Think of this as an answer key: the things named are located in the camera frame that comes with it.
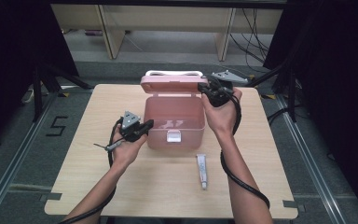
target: wearable gripper device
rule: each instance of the wearable gripper device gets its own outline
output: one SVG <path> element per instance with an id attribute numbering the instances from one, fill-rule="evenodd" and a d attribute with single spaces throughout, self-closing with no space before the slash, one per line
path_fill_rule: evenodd
<path id="1" fill-rule="evenodd" d="M 132 114 L 130 111 L 124 113 L 124 117 L 121 117 L 117 122 L 121 124 L 119 129 L 120 134 L 126 141 L 135 142 L 143 134 L 148 134 L 148 131 L 153 128 L 154 121 L 152 119 L 141 124 L 139 122 L 141 118 Z"/>
<path id="2" fill-rule="evenodd" d="M 247 79 L 238 77 L 228 71 L 212 73 L 205 77 L 208 78 L 209 85 L 199 82 L 198 90 L 208 96 L 209 102 L 214 107 L 224 105 L 230 100 L 234 93 L 232 82 L 241 84 L 248 83 Z"/>

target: hand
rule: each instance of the hand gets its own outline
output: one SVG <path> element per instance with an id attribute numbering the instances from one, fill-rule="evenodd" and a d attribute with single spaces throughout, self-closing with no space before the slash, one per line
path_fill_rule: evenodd
<path id="1" fill-rule="evenodd" d="M 234 95 L 240 101 L 242 92 L 237 88 L 233 88 L 233 90 Z M 205 94 L 201 95 L 201 101 L 205 108 L 209 127 L 211 127 L 214 134 L 232 134 L 237 116 L 234 103 L 228 101 L 224 105 L 213 107 Z"/>
<path id="2" fill-rule="evenodd" d="M 118 124 L 115 129 L 115 134 L 113 135 L 113 142 L 116 142 L 118 139 L 123 137 L 119 132 L 120 127 L 121 125 Z M 119 163 L 125 168 L 127 168 L 131 163 L 135 161 L 136 157 L 138 156 L 139 149 L 144 144 L 146 139 L 147 134 L 142 135 L 141 138 L 135 142 L 127 142 L 124 139 L 120 140 L 123 142 L 112 152 L 114 163 Z"/>

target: wooden table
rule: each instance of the wooden table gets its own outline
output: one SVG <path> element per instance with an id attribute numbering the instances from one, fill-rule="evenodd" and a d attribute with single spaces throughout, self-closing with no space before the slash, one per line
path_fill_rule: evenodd
<path id="1" fill-rule="evenodd" d="M 241 88 L 242 122 L 235 135 L 255 181 L 271 202 L 273 218 L 295 218 L 282 162 L 255 89 Z M 140 85 L 98 85 L 84 112 L 48 200 L 50 215 L 68 214 L 109 169 L 106 145 L 115 122 L 125 110 L 143 117 L 145 99 Z M 197 153 L 206 154 L 208 188 L 202 190 Z M 103 216 L 232 218 L 227 176 L 220 164 L 220 147 L 208 125 L 196 150 L 155 150 L 144 144 L 136 161 L 117 184 Z"/>

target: white tube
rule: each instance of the white tube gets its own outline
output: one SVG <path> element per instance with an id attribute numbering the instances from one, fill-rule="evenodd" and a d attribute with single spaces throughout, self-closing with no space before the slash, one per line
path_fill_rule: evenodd
<path id="1" fill-rule="evenodd" d="M 206 189 L 206 184 L 208 183 L 208 181 L 206 179 L 205 154 L 197 154 L 197 163 L 199 164 L 200 180 L 201 180 L 202 189 Z"/>

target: white latch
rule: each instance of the white latch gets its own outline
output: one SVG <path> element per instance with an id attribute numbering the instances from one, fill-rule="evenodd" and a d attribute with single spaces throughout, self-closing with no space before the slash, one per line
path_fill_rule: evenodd
<path id="1" fill-rule="evenodd" d="M 167 142 L 182 142 L 182 135 L 179 130 L 167 131 Z"/>

